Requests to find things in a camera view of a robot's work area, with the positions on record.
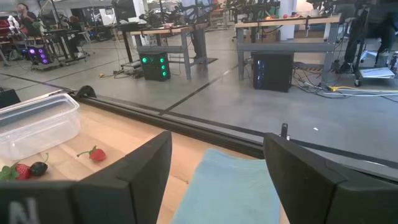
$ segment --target gray floor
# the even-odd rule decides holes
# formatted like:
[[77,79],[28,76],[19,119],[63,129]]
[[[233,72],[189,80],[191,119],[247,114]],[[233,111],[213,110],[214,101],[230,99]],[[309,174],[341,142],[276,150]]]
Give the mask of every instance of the gray floor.
[[[254,90],[251,74],[245,70],[245,79],[238,80],[236,43],[231,41],[234,31],[222,30],[206,33],[208,56],[218,58],[209,64],[208,70],[201,65],[192,67],[192,80],[185,78],[183,65],[172,63],[173,73],[166,82],[145,81],[143,78],[113,78],[113,70],[124,63],[126,51],[123,43],[113,41],[95,43],[88,46],[96,53],[87,62],[78,62],[49,72],[29,71],[27,62],[11,62],[12,67],[0,67],[0,86],[14,88],[22,100],[28,100],[56,90],[56,87],[37,82],[21,80],[26,78],[45,82],[55,86],[79,89],[91,85],[96,93],[105,100],[116,103],[140,106],[148,111],[151,107],[158,113],[169,111],[164,116],[184,120],[206,127],[215,128],[245,138],[261,141],[259,136],[240,133],[228,128],[201,123],[203,120],[215,121],[260,132],[278,133],[282,123],[289,124],[289,134],[294,139],[335,147],[345,151],[398,161],[398,104],[380,97],[351,97],[344,100],[327,99],[305,93],[292,87],[289,93]],[[179,43],[179,38],[169,40],[169,45]],[[340,46],[335,52],[339,56]],[[296,54],[295,61],[322,63],[322,54]],[[99,78],[99,74],[109,75]],[[353,85],[353,77],[338,77],[337,85]],[[311,76],[313,83],[320,78]],[[170,108],[195,90],[211,82],[176,107]],[[395,80],[365,82],[364,88],[393,90],[397,88]]]

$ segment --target blue towel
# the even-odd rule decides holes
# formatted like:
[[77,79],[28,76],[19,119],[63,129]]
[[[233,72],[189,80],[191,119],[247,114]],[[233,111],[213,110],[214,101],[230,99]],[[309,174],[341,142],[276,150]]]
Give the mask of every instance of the blue towel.
[[279,198],[265,160],[207,150],[172,223],[278,224]]

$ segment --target clear plastic container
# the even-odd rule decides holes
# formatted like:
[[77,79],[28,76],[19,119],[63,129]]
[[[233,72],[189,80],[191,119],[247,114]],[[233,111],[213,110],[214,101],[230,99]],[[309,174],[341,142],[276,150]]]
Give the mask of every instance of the clear plastic container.
[[72,97],[59,94],[0,110],[0,157],[23,159],[74,138],[78,109]]

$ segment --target wheel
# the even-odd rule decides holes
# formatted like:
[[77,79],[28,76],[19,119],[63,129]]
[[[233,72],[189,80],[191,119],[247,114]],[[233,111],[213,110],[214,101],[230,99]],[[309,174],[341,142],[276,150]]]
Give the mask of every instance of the wheel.
[[354,81],[354,86],[355,87],[360,87],[362,85],[362,82],[361,81],[359,81],[359,80],[355,80]]

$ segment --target wooden workbench top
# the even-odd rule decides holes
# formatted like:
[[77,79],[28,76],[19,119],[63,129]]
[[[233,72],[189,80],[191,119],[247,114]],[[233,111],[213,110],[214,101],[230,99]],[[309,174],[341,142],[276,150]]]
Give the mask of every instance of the wooden workbench top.
[[[207,24],[197,24],[195,25],[196,29],[204,29],[207,27]],[[152,29],[152,30],[144,30],[142,31],[134,31],[130,32],[131,35],[141,35],[141,34],[177,34],[181,32],[190,32],[193,31],[193,25],[192,26],[185,26],[185,27],[173,27],[170,29],[165,29],[165,28],[158,28],[158,29]]]
[[[84,179],[116,162],[164,131],[161,128],[82,103],[80,103],[80,126],[80,133],[75,138],[20,161],[30,166],[34,162],[43,161],[46,157],[45,153],[49,154],[47,173],[31,180]],[[170,174],[157,223],[170,223],[207,149],[217,149],[232,156],[253,159],[181,134],[172,133],[172,142]],[[104,161],[93,162],[89,160],[88,155],[77,158],[78,153],[88,151],[95,145],[107,153]],[[1,159],[0,167],[10,166],[13,163],[15,161]],[[281,224],[289,223],[282,207],[280,217]]]
[[[331,17],[313,17],[308,20],[308,24],[327,24],[327,23],[337,23],[340,21],[340,14],[333,15]],[[271,19],[264,22],[248,22],[248,23],[237,23],[235,28],[243,27],[263,27],[263,26],[282,26],[282,25],[305,25],[306,18],[302,17],[300,19],[296,18],[286,18],[286,19]]]

